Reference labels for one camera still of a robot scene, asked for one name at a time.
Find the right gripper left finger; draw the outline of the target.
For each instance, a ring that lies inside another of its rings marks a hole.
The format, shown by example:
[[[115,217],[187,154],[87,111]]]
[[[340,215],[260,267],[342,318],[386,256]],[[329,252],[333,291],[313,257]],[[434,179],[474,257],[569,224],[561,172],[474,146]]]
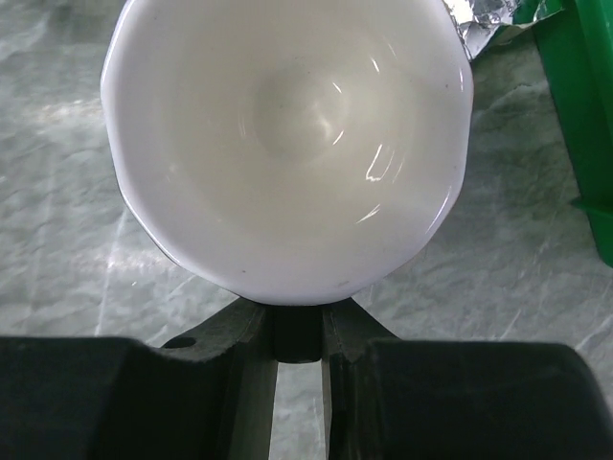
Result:
[[[160,348],[124,337],[1,341],[5,459],[265,459],[273,319],[238,300]]]

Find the dark grey mug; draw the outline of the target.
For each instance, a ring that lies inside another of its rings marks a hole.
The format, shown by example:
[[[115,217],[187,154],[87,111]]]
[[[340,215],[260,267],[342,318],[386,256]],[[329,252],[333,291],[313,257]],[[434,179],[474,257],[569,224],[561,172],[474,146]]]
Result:
[[[473,78],[442,1],[128,1],[101,100],[134,217],[291,362],[450,213]]]

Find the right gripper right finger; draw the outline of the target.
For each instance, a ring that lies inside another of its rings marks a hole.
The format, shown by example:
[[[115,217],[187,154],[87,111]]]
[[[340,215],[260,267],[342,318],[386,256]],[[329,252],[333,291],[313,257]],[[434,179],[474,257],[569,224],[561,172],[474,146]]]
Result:
[[[403,340],[353,300],[322,310],[330,459],[608,459],[612,418],[556,343]]]

